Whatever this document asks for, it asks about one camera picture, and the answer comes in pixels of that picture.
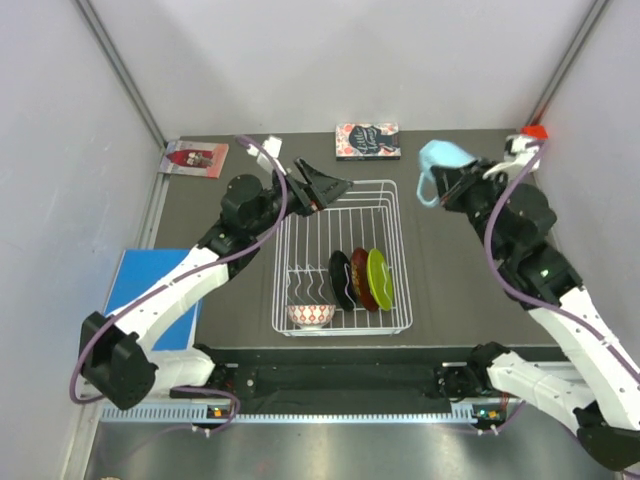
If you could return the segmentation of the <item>light blue mug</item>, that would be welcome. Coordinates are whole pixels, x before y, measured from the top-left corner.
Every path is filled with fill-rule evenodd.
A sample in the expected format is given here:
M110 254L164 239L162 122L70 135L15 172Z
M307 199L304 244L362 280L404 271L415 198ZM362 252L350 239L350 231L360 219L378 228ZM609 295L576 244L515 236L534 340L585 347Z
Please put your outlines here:
M418 154L418 166L420 170L416 197L427 208L434 208L437 194L432 199L424 196L424 187L427 183L435 185L432 167L444 167L453 170L453 187L448 192L446 201L456 199L475 181L473 165L476 158L463 150L458 145L443 140L429 141Z

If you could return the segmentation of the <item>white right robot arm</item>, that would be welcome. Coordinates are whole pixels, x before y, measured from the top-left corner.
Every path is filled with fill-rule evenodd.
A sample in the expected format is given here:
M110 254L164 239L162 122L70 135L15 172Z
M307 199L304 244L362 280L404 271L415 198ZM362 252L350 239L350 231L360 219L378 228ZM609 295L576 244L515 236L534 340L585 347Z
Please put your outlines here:
M420 164L421 182L438 195L431 205L464 214L484 244L507 296L561 347L584 382L574 386L497 342L474 347L467 384L476 394L515 395L560 422L605 468L639 462L639 368L597 313L566 257L547 240L557 216L529 183L490 175L491 162Z

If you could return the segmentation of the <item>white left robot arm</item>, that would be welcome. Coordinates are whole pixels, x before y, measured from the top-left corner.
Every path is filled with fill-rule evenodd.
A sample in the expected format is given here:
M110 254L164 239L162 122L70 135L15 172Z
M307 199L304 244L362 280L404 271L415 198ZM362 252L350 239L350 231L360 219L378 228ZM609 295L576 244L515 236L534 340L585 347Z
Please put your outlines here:
M112 313L91 313L81 326L72 376L83 377L121 410L150 393L181 387L195 387L209 397L220 394L227 374L201 349L162 353L153 347L193 305L235 278L287 216L318 213L354 184L302 158L294 163L302 177L275 167L271 188L251 174L234 177L221 199L219 219L176 267Z

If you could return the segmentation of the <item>floral Little Women book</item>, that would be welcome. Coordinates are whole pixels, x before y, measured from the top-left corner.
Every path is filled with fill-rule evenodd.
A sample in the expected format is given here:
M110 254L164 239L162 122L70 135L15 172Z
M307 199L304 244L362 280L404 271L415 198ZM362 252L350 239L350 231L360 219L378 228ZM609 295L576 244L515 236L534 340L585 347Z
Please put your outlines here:
M397 123L343 123L335 129L338 161L399 160L401 146Z

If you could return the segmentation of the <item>dark red plate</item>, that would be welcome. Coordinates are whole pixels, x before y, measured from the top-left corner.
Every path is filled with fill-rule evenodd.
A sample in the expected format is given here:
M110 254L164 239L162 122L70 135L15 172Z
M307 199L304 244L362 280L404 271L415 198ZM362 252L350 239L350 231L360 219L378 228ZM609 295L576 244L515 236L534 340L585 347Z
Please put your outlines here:
M350 259L352 283L361 305L368 312L377 312L379 305L369 287L367 261L368 252L362 247L355 248Z

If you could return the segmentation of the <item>red cube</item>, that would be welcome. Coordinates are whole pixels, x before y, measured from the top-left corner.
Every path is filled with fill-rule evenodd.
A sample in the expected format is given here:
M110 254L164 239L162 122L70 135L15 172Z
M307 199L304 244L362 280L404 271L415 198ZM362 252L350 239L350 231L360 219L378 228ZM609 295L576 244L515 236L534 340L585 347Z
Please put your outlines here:
M548 139L548 133L543 125L526 125L520 129L522 135L535 138L537 140Z

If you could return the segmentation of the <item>lime green plate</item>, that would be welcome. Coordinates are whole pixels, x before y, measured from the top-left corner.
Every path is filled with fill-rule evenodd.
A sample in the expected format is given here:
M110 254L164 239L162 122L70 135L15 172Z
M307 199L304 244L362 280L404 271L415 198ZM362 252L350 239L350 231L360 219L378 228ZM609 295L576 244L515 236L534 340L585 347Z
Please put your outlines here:
M391 270L378 249L371 249L367 258L367 279L371 295L380 309L390 311L394 303Z

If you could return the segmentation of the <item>pink cover book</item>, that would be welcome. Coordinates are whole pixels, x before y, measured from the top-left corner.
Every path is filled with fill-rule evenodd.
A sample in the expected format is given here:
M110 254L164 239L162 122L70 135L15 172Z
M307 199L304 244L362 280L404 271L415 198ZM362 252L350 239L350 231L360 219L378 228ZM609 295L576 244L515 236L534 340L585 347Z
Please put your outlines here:
M170 141L159 164L159 172L218 179L221 175L228 144L188 140Z

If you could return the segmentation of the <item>red patterned white bowl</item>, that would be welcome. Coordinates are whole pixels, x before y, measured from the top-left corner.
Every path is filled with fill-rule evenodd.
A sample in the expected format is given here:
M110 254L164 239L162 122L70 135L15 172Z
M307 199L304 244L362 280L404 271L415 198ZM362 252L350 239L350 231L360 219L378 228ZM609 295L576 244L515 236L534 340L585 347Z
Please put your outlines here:
M335 311L336 306L332 304L289 305L287 316L294 326L302 329L320 329L333 320Z

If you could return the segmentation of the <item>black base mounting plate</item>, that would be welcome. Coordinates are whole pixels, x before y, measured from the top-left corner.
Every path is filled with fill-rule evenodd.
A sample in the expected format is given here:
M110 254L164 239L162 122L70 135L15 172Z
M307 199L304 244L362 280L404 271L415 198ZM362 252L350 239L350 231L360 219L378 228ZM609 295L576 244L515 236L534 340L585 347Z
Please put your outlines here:
M205 347L216 364L207 389L247 401L280 391L413 391L427 398L488 396L484 348L350 347L251 348Z

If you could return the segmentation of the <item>blue foam pad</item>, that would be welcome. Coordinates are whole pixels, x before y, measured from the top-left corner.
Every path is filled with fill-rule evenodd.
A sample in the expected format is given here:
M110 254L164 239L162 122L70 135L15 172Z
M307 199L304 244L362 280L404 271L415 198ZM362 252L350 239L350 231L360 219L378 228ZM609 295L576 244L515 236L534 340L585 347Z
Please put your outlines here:
M104 313L114 313L117 308L143 294L176 267L187 253L187 249L126 250L121 257ZM153 351L182 351L193 346L202 303L199 300L168 327L154 344Z

